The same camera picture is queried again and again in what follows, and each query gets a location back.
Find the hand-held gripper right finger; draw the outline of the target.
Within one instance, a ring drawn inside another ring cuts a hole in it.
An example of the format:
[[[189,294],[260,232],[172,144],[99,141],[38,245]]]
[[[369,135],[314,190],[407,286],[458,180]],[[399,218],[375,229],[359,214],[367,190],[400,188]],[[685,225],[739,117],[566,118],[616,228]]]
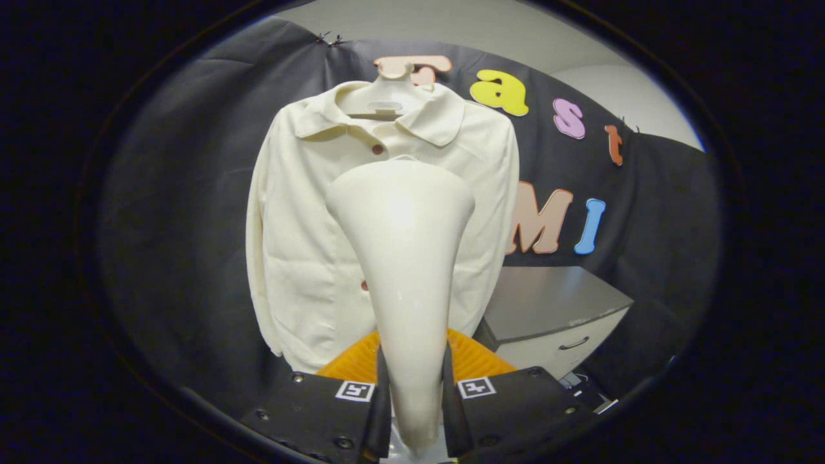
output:
[[[446,340],[442,417],[455,462],[536,462],[595,424],[596,413],[544,368],[515,368],[456,330]]]

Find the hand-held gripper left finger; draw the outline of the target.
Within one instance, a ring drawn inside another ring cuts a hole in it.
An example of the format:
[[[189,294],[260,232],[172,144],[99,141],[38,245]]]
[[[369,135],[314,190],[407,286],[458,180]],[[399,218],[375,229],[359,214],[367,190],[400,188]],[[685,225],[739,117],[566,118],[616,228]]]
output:
[[[281,447],[327,463],[388,458],[389,374],[373,332],[317,374],[291,372],[240,420]]]

